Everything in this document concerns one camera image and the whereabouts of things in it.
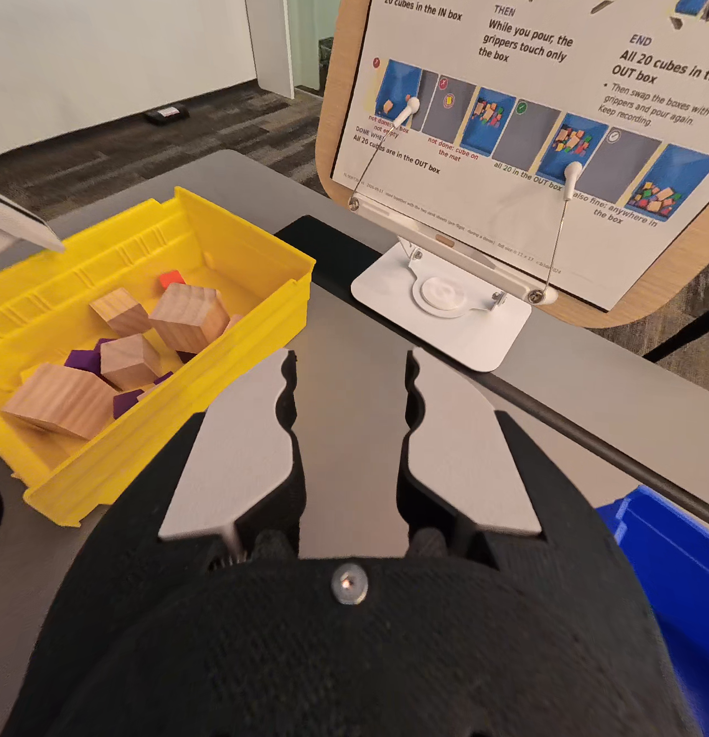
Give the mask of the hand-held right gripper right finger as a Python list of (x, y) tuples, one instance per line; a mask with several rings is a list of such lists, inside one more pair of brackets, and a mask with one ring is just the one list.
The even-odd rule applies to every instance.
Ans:
[(477, 386), (421, 348), (407, 354), (400, 514), (410, 535), (472, 530), (536, 538), (542, 526), (497, 412)]

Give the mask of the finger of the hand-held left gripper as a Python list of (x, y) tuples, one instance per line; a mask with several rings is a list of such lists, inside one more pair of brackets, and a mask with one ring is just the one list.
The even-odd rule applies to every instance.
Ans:
[(0, 253), (20, 240), (57, 253), (65, 252), (64, 244), (45, 221), (0, 195)]

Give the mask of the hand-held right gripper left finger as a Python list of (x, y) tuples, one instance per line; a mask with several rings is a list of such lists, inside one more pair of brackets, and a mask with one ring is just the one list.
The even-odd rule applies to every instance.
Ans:
[(293, 431), (296, 355), (283, 348), (244, 373), (205, 412), (158, 537), (216, 536), (232, 558), (277, 530), (300, 548), (304, 467)]

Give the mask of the yellow plastic box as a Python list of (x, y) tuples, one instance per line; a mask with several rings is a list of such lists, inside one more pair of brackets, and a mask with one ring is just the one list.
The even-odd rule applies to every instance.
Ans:
[[(78, 527), (110, 505), (194, 413), (284, 347), (307, 321), (315, 261), (242, 217), (176, 187), (0, 271), (0, 458), (26, 486), (24, 502), (56, 525)], [(110, 335), (89, 307), (117, 288), (147, 309), (162, 273), (218, 290), (242, 318), (183, 364), (151, 331), (162, 373), (173, 375), (90, 440), (30, 427), (2, 411), (41, 365)]]

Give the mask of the pile of wooden and coloured cubes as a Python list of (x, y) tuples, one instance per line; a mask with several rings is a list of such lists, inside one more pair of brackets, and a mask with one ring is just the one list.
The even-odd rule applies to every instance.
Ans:
[(88, 350), (74, 350), (63, 364), (40, 364), (2, 406), (10, 419), (38, 430), (88, 441), (135, 406), (163, 381), (162, 357), (147, 333), (178, 356), (193, 357), (241, 318), (227, 312), (212, 288), (168, 281), (148, 313), (118, 288), (91, 309), (116, 333)]

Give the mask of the blue plastic box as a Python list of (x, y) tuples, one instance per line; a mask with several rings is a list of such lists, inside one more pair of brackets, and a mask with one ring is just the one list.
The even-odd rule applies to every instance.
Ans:
[(647, 486), (596, 510), (632, 565), (709, 736), (709, 529)]

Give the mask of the white stand base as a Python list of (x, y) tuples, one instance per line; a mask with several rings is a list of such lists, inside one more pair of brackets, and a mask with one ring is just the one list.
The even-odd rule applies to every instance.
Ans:
[(354, 299), (475, 372), (492, 372), (534, 307), (558, 291), (400, 214), (364, 194), (356, 215), (397, 235), (397, 243), (354, 278)]

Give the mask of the black mat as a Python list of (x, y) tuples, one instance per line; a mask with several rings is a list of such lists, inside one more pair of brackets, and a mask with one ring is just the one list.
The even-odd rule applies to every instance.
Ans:
[(356, 302), (352, 282), (382, 255), (311, 215), (299, 217), (274, 235), (312, 257), (313, 282), (350, 305)]

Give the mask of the printed instruction sheet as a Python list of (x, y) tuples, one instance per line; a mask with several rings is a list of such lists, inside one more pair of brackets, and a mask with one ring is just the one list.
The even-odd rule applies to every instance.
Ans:
[(332, 178), (608, 312), (709, 205), (709, 2), (371, 2)]

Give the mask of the instruction sheet on stand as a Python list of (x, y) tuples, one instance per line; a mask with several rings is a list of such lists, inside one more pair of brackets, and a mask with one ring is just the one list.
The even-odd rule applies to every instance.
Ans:
[[(337, 205), (392, 234), (405, 235), (408, 240), (417, 242), (421, 236), (418, 226), (408, 224), (403, 229), (403, 224), (390, 216), (389, 209), (386, 215), (370, 214), (363, 205), (362, 195), (356, 195), (358, 209), (351, 210), (350, 198), (354, 190), (331, 178), (355, 87), (370, 4), (342, 1), (339, 7), (315, 147), (316, 170), (327, 195)], [(708, 265), (709, 205), (608, 312), (562, 292), (553, 302), (534, 304), (534, 307), (576, 327), (594, 329), (630, 324), (663, 307)]]

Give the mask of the white partition panel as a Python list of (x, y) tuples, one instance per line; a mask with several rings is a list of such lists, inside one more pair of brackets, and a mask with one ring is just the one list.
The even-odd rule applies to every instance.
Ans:
[(259, 87), (294, 99), (287, 1), (246, 1), (246, 11)]

